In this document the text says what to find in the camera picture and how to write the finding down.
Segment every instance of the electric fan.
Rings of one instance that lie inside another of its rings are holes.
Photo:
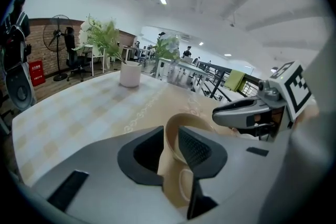
[[[50,51],[57,53],[57,67],[58,74],[54,76],[54,81],[61,81],[67,78],[67,74],[61,73],[59,68],[59,52],[63,50],[66,46],[64,36],[67,27],[72,28],[72,23],[70,19],[65,15],[56,15],[50,19],[49,23],[45,26],[43,30],[43,42],[44,45]]]

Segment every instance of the red sign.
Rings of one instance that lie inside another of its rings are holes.
[[[29,74],[33,86],[38,86],[46,82],[43,74],[43,65],[41,60],[29,63]]]

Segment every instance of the checkered tablecloth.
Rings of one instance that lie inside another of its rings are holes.
[[[13,119],[14,151],[26,185],[32,186],[90,143],[165,125],[176,113],[192,113],[212,122],[212,109],[219,105],[145,75],[139,87],[125,88],[119,85],[119,75],[114,72],[72,86]]]

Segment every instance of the office chair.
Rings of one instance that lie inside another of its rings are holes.
[[[64,35],[65,44],[67,46],[67,52],[68,52],[68,59],[67,59],[67,66],[72,69],[70,76],[79,74],[80,75],[80,81],[83,81],[82,73],[91,73],[90,71],[86,71],[84,69],[84,66],[86,65],[87,58],[88,58],[88,52],[85,52],[85,56],[78,56],[77,52],[73,49],[75,49],[75,37],[74,37],[74,29],[72,27],[67,27],[66,33]]]
[[[138,56],[138,62],[144,62],[143,67],[146,67],[146,61],[150,58],[150,51],[140,52],[140,56]]]

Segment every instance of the paper cup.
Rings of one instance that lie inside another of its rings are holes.
[[[182,196],[189,197],[192,189],[190,174],[181,172],[190,169],[186,164],[173,158],[170,149],[165,148],[159,161],[158,175],[163,177],[163,193],[175,208],[186,207],[189,202]]]
[[[180,113],[172,116],[168,120],[164,129],[165,139],[167,141],[168,147],[171,150],[174,159],[187,164],[178,147],[180,126],[195,127],[210,132],[215,132],[215,130],[205,120],[193,114]]]
[[[194,174],[189,169],[183,169],[180,171],[179,188],[183,199],[190,202],[191,192],[193,188]]]

